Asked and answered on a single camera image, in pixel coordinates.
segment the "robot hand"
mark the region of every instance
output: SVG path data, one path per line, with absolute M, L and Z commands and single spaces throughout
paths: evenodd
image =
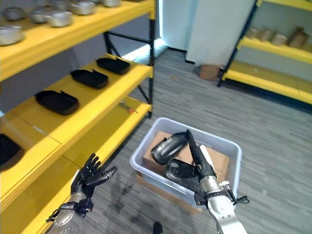
M 99 167 L 100 164 L 101 162 L 98 161 L 98 156 L 95 153 L 91 154 L 76 175 L 71 185 L 71 194 L 82 192 L 86 197 L 91 198 L 94 188 L 109 180 L 117 171 L 117 167 L 112 167 L 104 172 L 104 168 Z
M 194 196 L 197 205 L 206 205 L 216 221 L 218 233 L 247 234 L 245 228 L 235 216 L 234 204 L 248 203 L 249 200 L 246 196 L 236 199 L 228 182 L 219 184 L 212 165 L 207 161 L 200 147 L 196 145 L 191 131 L 187 130 L 186 133 L 195 162 L 195 174 L 200 184 L 200 190 Z
M 91 197 L 94 188 L 109 180 L 117 167 L 104 171 L 98 157 L 93 153 L 78 171 L 71 185 L 71 197 L 60 205 L 46 220 L 53 225 L 46 234 L 74 234 L 80 229 L 82 218 L 93 208 Z

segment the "black plastic tray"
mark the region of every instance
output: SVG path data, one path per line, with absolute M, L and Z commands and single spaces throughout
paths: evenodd
M 74 80 L 95 89 L 101 89 L 108 83 L 108 76 L 93 70 L 75 70 L 70 73 Z
M 24 150 L 5 134 L 0 134 L 0 171 L 14 166 L 23 156 Z
M 112 58 L 99 58 L 97 60 L 97 65 L 100 68 L 114 72 L 118 75 L 124 75 L 130 70 L 130 63 L 119 58 L 116 60 Z
M 79 107 L 78 99 L 63 91 L 41 91 L 36 94 L 36 100 L 45 108 L 63 116 L 73 113 Z

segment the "plastic bin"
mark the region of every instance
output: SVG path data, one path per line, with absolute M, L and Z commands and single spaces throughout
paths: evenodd
M 143 156 L 158 131 L 174 134 L 177 132 L 186 131 L 187 129 L 190 129 L 192 131 L 196 142 L 204 145 L 209 145 L 211 148 L 230 157 L 227 180 L 230 182 L 230 187 L 234 195 L 237 196 L 240 163 L 242 159 L 242 151 L 239 145 L 232 141 L 203 132 L 199 129 L 187 126 L 185 124 L 176 122 L 168 118 L 161 117 L 154 122 L 149 132 L 141 141 L 139 147 L 132 154 L 130 158 L 131 166 L 142 173 L 142 177 L 146 182 L 153 184 L 158 188 L 172 194 L 173 196 L 186 201 L 192 206 L 196 206 L 193 191 L 152 172 L 151 170 L 145 168 L 143 163 Z

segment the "metal pot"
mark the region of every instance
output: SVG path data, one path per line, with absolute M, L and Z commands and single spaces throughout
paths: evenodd
M 46 23 L 47 19 L 44 16 L 47 13 L 48 11 L 45 8 L 39 7 L 31 11 L 29 17 L 33 23 Z
M 68 11 L 51 11 L 44 17 L 51 27 L 65 27 L 73 23 L 72 13 Z
M 120 0 L 102 0 L 102 3 L 106 7 L 117 7 L 120 6 Z
M 50 0 L 50 5 L 56 11 L 67 11 L 69 9 L 68 0 Z
M 71 3 L 71 11 L 76 15 L 91 15 L 95 11 L 95 3 L 90 1 L 77 1 Z
M 19 7 L 8 7 L 4 10 L 3 15 L 8 21 L 21 20 L 26 17 L 26 13 Z
M 14 44 L 23 39 L 24 35 L 20 26 L 0 26 L 0 45 Z

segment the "yellow metal shelf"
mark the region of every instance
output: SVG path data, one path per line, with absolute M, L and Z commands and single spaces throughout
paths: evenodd
M 35 97 L 29 98 L 12 112 L 43 130 L 62 146 L 73 144 L 151 74 L 151 67 L 130 63 L 131 70 L 123 76 L 100 69 L 95 62 L 85 66 L 83 69 L 95 69 L 109 77 L 109 83 L 103 89 L 93 89 L 76 82 L 71 75 L 46 88 L 62 90 L 79 100 L 79 108 L 71 115 L 61 116 L 47 110 L 36 102 Z
M 89 16 L 73 16 L 74 23 L 63 28 L 47 24 L 33 24 L 29 19 L 15 21 L 25 34 L 25 40 L 0 48 L 0 81 L 43 61 L 78 43 L 90 39 L 118 25 L 150 14 L 155 17 L 155 1 L 122 1 L 120 7 L 97 5 L 96 13 Z
M 115 107 L 66 151 L 64 156 L 80 167 L 93 152 L 97 154 L 100 161 L 105 162 L 151 107 L 149 104 L 129 97 L 125 98 L 125 101 L 138 113 L 130 114 L 120 106 Z
M 312 2 L 306 0 L 262 0 L 262 1 L 312 11 Z
M 312 81 L 238 61 L 232 62 L 226 78 L 312 104 Z
M 261 42 L 259 39 L 244 37 L 238 44 L 238 48 L 241 46 L 247 46 L 256 50 L 262 50 L 312 64 L 312 45 L 310 44 L 305 45 L 301 49 L 297 49 L 286 45 L 276 46 L 268 41 Z
M 48 216 L 68 200 L 77 169 L 61 156 L 1 213 L 0 233 L 41 233 Z
M 53 151 L 60 143 L 8 113 L 0 120 L 1 133 L 23 150 L 21 160 L 0 174 L 1 212 L 58 157 Z
M 108 85 L 96 90 L 67 76 L 47 88 L 63 90 L 78 98 L 80 106 L 73 114 L 58 115 L 39 105 L 34 97 L 10 112 L 10 116 L 20 118 L 10 123 L 15 130 L 7 127 L 1 128 L 1 131 L 7 133 L 27 152 L 16 166 L 1 173 L 1 210 L 152 72 L 151 67 L 134 62 L 131 62 L 131 70 L 123 76 L 100 69 L 95 62 L 84 69 L 96 69 L 108 75 Z
M 151 108 L 133 98 L 125 101 L 138 113 L 116 106 L 1 213 L 1 233 L 33 234 L 46 228 L 47 217 L 69 198 L 75 171 L 93 152 L 105 162 Z

